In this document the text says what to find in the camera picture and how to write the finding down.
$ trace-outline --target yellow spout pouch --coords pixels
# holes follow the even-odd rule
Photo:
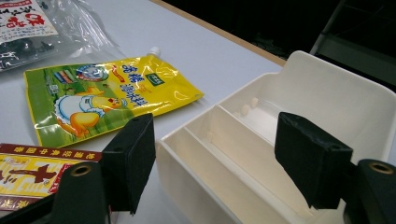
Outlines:
[[[64,147],[122,128],[145,113],[177,109],[204,94],[155,55],[59,65],[24,73],[38,142]]]

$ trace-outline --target cartoon duck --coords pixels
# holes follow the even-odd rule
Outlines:
[[[55,102],[58,124],[76,137],[90,133],[87,128],[96,125],[105,113],[126,106],[125,99],[102,96],[105,92],[96,87],[74,95],[64,95]]]

